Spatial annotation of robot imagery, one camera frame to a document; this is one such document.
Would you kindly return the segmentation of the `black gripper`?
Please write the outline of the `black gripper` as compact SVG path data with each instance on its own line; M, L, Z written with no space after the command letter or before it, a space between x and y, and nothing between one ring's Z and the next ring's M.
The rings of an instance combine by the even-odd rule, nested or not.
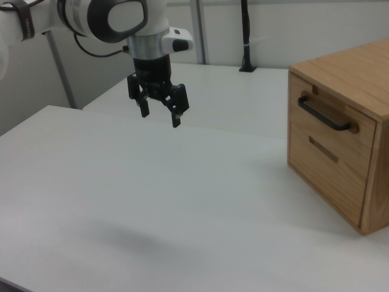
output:
M127 77L129 98L134 99L142 117L149 115L147 94L170 110L173 128L181 124L181 116L189 109L184 84L172 85L169 55L153 60L133 59L135 72Z

